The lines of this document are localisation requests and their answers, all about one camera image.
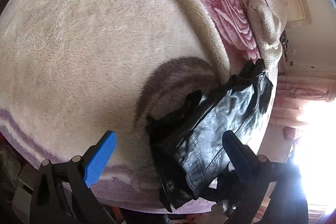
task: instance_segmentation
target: black leather jacket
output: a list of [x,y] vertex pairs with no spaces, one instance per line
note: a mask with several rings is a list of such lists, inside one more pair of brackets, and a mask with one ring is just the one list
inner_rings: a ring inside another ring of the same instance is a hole
[[224,171],[230,160],[222,146],[223,132],[232,130],[246,144],[268,108],[272,88],[263,59],[249,61],[209,96],[194,92],[179,110],[158,121],[148,118],[160,200],[168,211],[170,204],[177,209],[198,199]]

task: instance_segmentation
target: white wall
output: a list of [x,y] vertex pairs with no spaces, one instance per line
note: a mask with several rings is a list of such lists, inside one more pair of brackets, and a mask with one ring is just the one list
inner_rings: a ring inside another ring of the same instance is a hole
[[287,161],[293,141],[285,140],[283,127],[277,124],[268,124],[258,155],[265,155],[270,161]]
[[293,61],[288,69],[336,72],[336,10],[329,0],[307,2],[312,24],[286,29],[289,61]]

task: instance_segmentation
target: pink curtain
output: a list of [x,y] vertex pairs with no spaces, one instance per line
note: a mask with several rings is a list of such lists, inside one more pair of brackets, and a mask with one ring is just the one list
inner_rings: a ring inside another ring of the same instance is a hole
[[300,76],[278,76],[270,123],[304,129],[309,120],[305,105],[311,101],[335,100],[336,81]]

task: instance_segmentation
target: pink rose print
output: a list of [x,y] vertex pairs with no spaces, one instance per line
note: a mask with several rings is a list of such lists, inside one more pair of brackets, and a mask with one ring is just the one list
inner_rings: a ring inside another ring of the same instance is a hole
[[201,0],[221,36],[230,62],[257,60],[259,50],[241,0]]

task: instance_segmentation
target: white fleece blanket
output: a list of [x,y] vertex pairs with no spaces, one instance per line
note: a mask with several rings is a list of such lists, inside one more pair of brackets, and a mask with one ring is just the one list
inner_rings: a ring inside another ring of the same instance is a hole
[[282,56],[280,36],[283,28],[281,21],[261,0],[249,1],[247,17],[266,69],[277,66]]
[[[10,0],[0,17],[0,132],[38,168],[43,159],[82,155],[113,130],[118,146],[94,194],[106,204],[165,212],[145,117],[176,110],[195,90],[210,92],[259,56],[246,4]],[[269,73],[274,84],[276,75],[276,68]],[[251,136],[254,150],[268,119]],[[199,199],[177,212],[211,205]]]

